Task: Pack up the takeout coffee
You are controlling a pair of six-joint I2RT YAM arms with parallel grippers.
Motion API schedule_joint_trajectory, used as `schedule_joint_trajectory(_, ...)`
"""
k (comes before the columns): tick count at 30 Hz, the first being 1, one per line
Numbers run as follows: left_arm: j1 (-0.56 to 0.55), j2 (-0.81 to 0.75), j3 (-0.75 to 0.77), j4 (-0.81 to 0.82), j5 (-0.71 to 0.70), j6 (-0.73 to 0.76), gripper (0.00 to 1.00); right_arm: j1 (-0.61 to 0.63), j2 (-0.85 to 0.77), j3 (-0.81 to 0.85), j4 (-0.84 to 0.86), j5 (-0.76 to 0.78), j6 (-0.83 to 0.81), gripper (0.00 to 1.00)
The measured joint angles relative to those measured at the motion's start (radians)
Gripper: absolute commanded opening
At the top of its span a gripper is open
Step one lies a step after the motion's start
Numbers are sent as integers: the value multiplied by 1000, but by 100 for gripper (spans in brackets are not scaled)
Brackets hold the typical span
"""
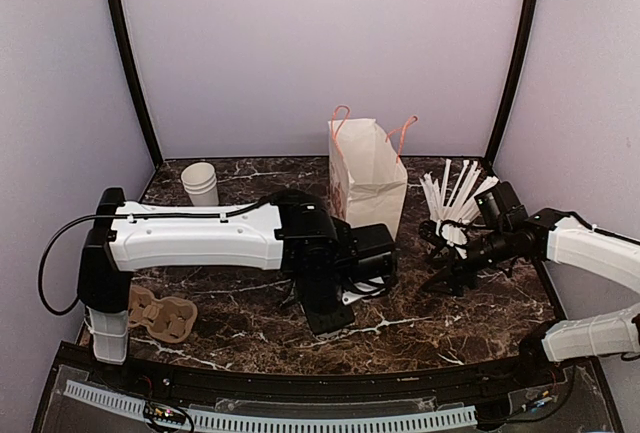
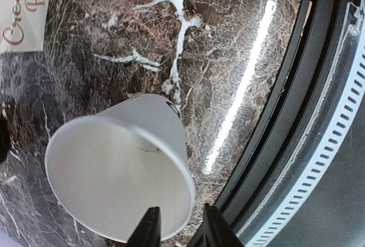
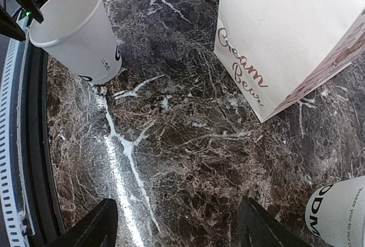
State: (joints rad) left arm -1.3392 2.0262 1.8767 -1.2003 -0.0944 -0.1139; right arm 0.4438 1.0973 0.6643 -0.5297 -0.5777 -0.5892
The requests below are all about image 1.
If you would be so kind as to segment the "stack of white paper cups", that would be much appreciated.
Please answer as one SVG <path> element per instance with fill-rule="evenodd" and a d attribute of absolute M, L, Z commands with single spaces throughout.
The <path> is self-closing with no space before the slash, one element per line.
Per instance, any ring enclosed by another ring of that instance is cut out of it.
<path fill-rule="evenodd" d="M 216 170 L 212 164 L 191 164 L 182 171 L 180 179 L 194 206 L 219 205 Z"/>

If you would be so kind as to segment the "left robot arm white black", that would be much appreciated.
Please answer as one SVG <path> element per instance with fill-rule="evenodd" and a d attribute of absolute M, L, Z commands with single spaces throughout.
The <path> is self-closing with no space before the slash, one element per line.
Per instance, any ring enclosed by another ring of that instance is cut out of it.
<path fill-rule="evenodd" d="M 396 282 L 397 253 L 383 223 L 352 227 L 309 193 L 285 189 L 242 206 L 166 207 L 104 191 L 96 212 L 77 218 L 50 239 L 88 222 L 76 299 L 88 315 L 94 358 L 120 389 L 141 380 L 128 355 L 129 330 L 181 340 L 190 316 L 151 300 L 134 311 L 131 278 L 154 267 L 237 266 L 279 271 L 291 279 L 311 332 L 332 334 L 352 324 L 354 302 L 386 294 Z"/>

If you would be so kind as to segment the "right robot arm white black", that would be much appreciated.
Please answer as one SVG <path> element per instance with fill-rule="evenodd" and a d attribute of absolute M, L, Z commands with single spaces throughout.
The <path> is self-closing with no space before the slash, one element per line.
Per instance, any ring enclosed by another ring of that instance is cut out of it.
<path fill-rule="evenodd" d="M 545 208 L 530 215 L 508 182 L 476 195 L 485 235 L 465 244 L 443 240 L 448 254 L 422 285 L 424 291 L 460 296 L 477 283 L 478 273 L 520 258 L 576 267 L 633 292 L 639 290 L 639 243 L 600 229 L 574 211 Z M 510 377 L 521 387 L 534 385 L 549 363 L 582 357 L 618 355 L 639 358 L 639 307 L 580 320 L 557 320 L 538 326 L 519 345 Z"/>

